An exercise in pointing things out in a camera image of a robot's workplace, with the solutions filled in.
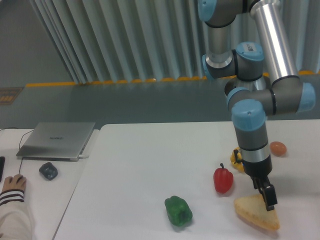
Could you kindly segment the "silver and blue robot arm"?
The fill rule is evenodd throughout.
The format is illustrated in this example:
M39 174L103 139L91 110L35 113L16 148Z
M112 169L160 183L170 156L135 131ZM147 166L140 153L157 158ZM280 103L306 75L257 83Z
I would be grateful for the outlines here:
M200 20L208 26L204 73L209 79L231 77L224 93L241 162L271 211L277 197L268 178L272 160L267 117L311 110L315 89L298 76L278 0L200 0L197 5ZM260 43L242 42L231 49L231 23L246 13L255 21Z

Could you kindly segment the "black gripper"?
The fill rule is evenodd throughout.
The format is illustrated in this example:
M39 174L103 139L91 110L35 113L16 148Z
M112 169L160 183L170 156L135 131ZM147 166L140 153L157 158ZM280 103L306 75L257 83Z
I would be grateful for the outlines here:
M266 159L259 162L242 161L244 172L251 177L254 189L262 195L266 210L272 211L278 203L275 187L268 186L266 176L272 171L272 159L269 155Z

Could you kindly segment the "cream sleeve forearm striped cuff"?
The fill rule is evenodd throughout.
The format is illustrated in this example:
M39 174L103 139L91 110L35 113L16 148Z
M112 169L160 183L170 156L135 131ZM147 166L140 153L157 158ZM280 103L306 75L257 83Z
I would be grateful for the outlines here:
M31 240L33 227L24 191L11 189L0 194L0 239Z

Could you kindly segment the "person's hand on mouse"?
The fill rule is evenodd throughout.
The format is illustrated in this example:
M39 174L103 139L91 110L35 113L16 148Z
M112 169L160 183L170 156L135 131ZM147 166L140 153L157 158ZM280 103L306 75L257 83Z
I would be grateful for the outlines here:
M27 179L21 174L15 176L8 176L4 179L2 193L6 191L25 191Z

